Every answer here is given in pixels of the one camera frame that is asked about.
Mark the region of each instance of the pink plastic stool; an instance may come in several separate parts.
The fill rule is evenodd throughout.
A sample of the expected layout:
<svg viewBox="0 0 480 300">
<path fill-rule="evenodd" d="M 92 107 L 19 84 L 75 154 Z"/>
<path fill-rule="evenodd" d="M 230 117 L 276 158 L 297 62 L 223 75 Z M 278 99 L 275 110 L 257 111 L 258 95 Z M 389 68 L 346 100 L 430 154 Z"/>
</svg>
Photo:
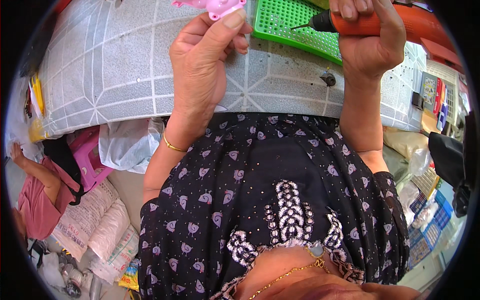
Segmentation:
<svg viewBox="0 0 480 300">
<path fill-rule="evenodd" d="M 82 174 L 81 180 L 85 192 L 95 188 L 113 171 L 112 168 L 102 165 L 100 156 L 92 151 L 98 145 L 99 133 L 100 126 L 86 128 L 70 144 L 73 157 Z M 102 170 L 96 174 L 95 170 L 98 168 L 102 168 Z"/>
<path fill-rule="evenodd" d="M 247 0 L 179 0 L 173 1 L 172 5 L 180 7 L 186 4 L 195 8 L 206 8 L 210 19 L 216 21 L 237 9 L 243 8 L 246 3 Z"/>
</svg>

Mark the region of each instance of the black patterned blouse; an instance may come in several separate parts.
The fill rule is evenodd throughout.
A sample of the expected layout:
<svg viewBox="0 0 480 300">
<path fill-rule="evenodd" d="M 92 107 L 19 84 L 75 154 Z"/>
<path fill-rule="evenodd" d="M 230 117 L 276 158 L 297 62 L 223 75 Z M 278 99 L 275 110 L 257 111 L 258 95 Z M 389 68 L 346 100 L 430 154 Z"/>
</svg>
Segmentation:
<svg viewBox="0 0 480 300">
<path fill-rule="evenodd" d="M 324 246 L 355 282 L 395 284 L 407 225 L 388 172 L 372 174 L 334 119 L 215 114 L 143 205 L 143 299 L 232 299 L 272 247 Z"/>
</svg>

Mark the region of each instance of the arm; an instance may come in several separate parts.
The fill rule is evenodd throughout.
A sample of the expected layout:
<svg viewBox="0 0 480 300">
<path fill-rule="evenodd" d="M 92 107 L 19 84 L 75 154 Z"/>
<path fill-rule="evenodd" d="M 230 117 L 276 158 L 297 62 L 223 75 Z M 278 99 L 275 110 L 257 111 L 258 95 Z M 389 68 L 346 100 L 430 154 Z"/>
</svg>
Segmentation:
<svg viewBox="0 0 480 300">
<path fill-rule="evenodd" d="M 364 82 L 361 86 L 345 78 L 345 99 L 340 115 L 342 135 L 372 173 L 388 172 L 382 157 L 380 81 Z"/>
<path fill-rule="evenodd" d="M 193 120 L 193 118 L 184 118 L 175 113 L 175 111 L 172 112 L 172 116 L 168 120 L 167 128 L 163 134 L 167 138 L 167 141 L 176 148 L 188 149 L 202 134 L 201 132 L 193 132 L 191 128 L 195 128 L 195 126 L 189 124 L 188 120 Z M 181 161 L 185 154 L 187 153 L 168 148 L 163 140 L 160 141 L 160 145 L 152 155 L 152 159 L 145 172 L 144 203 L 158 197 L 170 172 Z"/>
<path fill-rule="evenodd" d="M 195 17 L 173 41 L 169 55 L 173 69 L 174 108 L 163 133 L 172 146 L 188 149 L 205 134 L 216 105 L 225 95 L 225 59 L 236 49 L 247 53 L 245 34 L 253 28 L 245 23 L 244 9 L 213 22 L 207 13 Z M 156 149 L 144 178 L 144 203 L 158 197 L 172 168 L 185 152 L 167 147 Z"/>
<path fill-rule="evenodd" d="M 53 205 L 57 200 L 57 195 L 60 190 L 61 181 L 55 173 L 46 168 L 45 166 L 26 158 L 20 148 L 20 145 L 13 143 L 12 145 L 12 160 L 17 164 L 25 173 L 31 175 L 45 186 L 43 191 L 50 199 Z"/>
<path fill-rule="evenodd" d="M 348 5 L 348 1 L 330 0 L 334 12 L 343 11 Z M 345 76 L 340 129 L 350 146 L 376 173 L 388 171 L 382 157 L 380 81 L 387 70 L 403 61 L 407 34 L 390 0 L 372 0 L 372 5 L 380 19 L 380 36 L 340 36 L 338 45 Z"/>
</svg>

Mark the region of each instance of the table surface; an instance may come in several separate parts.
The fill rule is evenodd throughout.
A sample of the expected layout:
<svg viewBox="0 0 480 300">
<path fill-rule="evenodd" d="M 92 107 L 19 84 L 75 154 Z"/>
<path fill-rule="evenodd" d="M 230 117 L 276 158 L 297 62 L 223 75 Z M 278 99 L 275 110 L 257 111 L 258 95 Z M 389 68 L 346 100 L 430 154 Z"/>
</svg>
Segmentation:
<svg viewBox="0 0 480 300">
<path fill-rule="evenodd" d="M 245 9 L 252 23 L 256 0 Z M 59 15 L 40 66 L 46 106 L 42 121 L 50 137 L 107 122 L 169 115 L 173 75 L 168 48 L 200 10 L 169 0 L 73 0 Z M 227 92 L 220 105 L 233 112 L 340 116 L 342 68 L 303 50 L 249 37 L 245 56 L 226 61 Z M 407 43 L 405 60 L 382 79 L 382 123 L 420 129 L 419 92 L 426 53 Z M 329 68 L 336 85 L 319 76 Z"/>
</svg>

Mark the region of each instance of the gold necklace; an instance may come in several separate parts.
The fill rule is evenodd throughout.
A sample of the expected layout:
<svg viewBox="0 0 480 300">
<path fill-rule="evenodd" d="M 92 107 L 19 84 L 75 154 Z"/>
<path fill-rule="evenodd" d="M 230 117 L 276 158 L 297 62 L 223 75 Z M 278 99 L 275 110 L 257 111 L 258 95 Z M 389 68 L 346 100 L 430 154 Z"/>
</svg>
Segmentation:
<svg viewBox="0 0 480 300">
<path fill-rule="evenodd" d="M 330 271 L 327 269 L 327 267 L 325 266 L 325 260 L 323 259 L 323 255 L 325 253 L 325 248 L 324 248 L 324 251 L 322 252 L 322 254 L 320 254 L 320 256 L 315 256 L 311 251 L 310 249 L 308 249 L 307 246 L 304 247 L 305 250 L 308 251 L 308 253 L 310 253 L 310 255 L 313 257 L 313 258 L 316 258 L 316 261 L 313 263 L 313 264 L 309 264 L 309 265 L 306 265 L 304 267 L 301 267 L 301 268 L 293 268 L 290 270 L 290 272 L 288 273 L 285 273 L 283 274 L 282 276 L 280 276 L 279 278 L 275 279 L 274 281 L 270 282 L 269 284 L 267 284 L 266 286 L 264 286 L 262 289 L 258 290 L 255 292 L 255 294 L 253 296 L 251 296 L 249 298 L 249 300 L 252 300 L 253 298 L 257 297 L 258 294 L 260 294 L 261 292 L 263 292 L 264 290 L 266 290 L 267 288 L 271 287 L 272 284 L 276 283 L 277 281 L 279 281 L 280 279 L 282 279 L 283 277 L 287 277 L 288 275 L 292 274 L 293 272 L 295 271 L 301 271 L 301 270 L 305 270 L 307 268 L 311 268 L 311 267 L 319 267 L 319 268 L 323 268 L 328 274 L 331 274 Z"/>
</svg>

